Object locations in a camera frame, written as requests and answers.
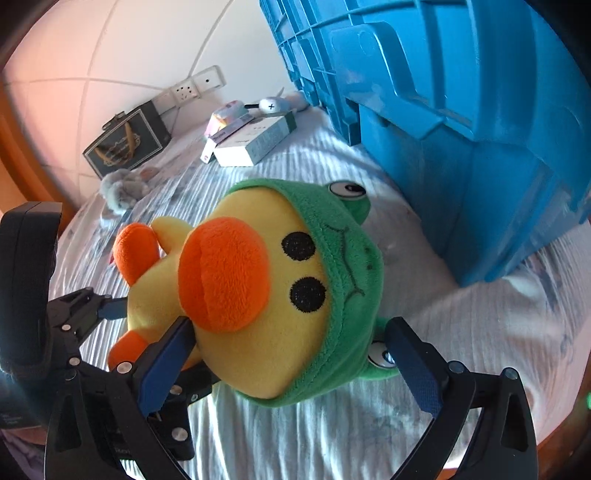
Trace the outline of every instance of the yellow duck plush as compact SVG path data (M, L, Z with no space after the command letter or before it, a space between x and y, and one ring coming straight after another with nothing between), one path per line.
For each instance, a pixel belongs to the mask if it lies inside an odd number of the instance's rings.
M113 249L130 285L128 332L109 367L136 361L187 316L197 346L184 368L203 360L266 406L396 374L376 348L383 266L360 227L369 209L352 182L260 179L232 188L195 228L171 217L128 225Z

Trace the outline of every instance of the blue plastic crate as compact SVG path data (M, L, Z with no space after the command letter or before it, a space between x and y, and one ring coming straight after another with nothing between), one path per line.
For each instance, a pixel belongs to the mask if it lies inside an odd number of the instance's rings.
M261 0L295 85L400 186L460 285L591 213L591 89L524 0Z

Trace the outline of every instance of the white tiled wall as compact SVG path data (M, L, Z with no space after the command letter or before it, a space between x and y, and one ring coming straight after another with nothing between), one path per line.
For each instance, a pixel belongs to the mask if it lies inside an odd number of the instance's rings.
M227 101L292 88L258 0L61 0L4 82L46 170L81 205L99 185L82 151L101 126L213 65L226 86L165 113L173 136Z

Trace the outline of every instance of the white switch plate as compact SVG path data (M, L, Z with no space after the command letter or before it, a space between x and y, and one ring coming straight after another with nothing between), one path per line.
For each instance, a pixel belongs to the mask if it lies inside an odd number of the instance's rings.
M164 112L168 112L177 106L170 88L167 88L165 91L154 97L152 103L156 107L156 111L159 115L162 115Z
M217 66L209 67L202 72L196 73L193 75L193 80L201 95L222 88L226 84L222 77L222 72L220 72Z
M192 78L188 78L180 83L177 83L170 89L173 93L174 101L177 106L183 106L194 98L199 98L199 91L195 87Z

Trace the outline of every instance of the white bed sheet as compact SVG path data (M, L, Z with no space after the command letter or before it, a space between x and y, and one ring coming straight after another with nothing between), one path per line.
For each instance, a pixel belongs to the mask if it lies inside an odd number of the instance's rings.
M249 177L327 183L352 179L372 200L364 228L384 255L383 316L404 316L446 359L497 374L519 370L538 442L570 412L591 345L591 228L585 224L490 284L459 289L421 231L418 217L362 147L348 147L319 109L297 116L298 128L253 168L199 161L202 129L175 139L150 164L162 172L154 191L123 218L92 199L62 237L51 297L93 286L124 296L109 263L117 230L132 221L174 215L197 224L227 189ZM82 347L106 367L124 322L104 322ZM197 455L184 467L201 479L390 478L427 427L401 377L355 381L322 397L269 410L226 385L190 407ZM447 466L457 466L475 426L469 422ZM141 477L131 463L128 471Z

